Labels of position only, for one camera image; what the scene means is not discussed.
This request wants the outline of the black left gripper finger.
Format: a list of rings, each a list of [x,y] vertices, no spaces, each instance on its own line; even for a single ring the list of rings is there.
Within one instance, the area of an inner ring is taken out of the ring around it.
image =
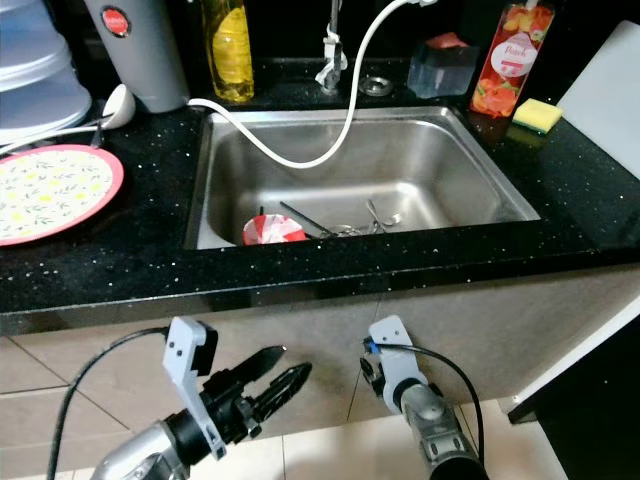
[[[261,348],[246,360],[218,374],[218,393],[239,392],[259,380],[274,369],[280,358],[287,352],[284,346]]]
[[[268,388],[253,399],[253,419],[268,420],[274,413],[297,396],[305,385],[314,366],[311,362],[303,362],[287,370],[270,381]]]

